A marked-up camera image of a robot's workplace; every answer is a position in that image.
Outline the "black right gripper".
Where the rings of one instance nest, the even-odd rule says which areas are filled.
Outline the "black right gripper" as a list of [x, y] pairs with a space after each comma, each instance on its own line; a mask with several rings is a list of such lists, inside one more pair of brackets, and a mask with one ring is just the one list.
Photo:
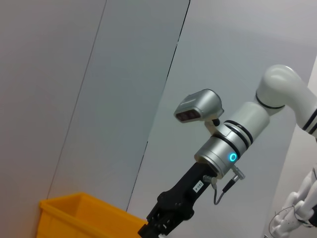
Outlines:
[[139, 229], [138, 235], [141, 238], [167, 236], [183, 221], [191, 219], [196, 200], [209, 186], [203, 181], [204, 176], [213, 178], [216, 172], [207, 164], [195, 163], [173, 188], [162, 192], [147, 216], [148, 223]]

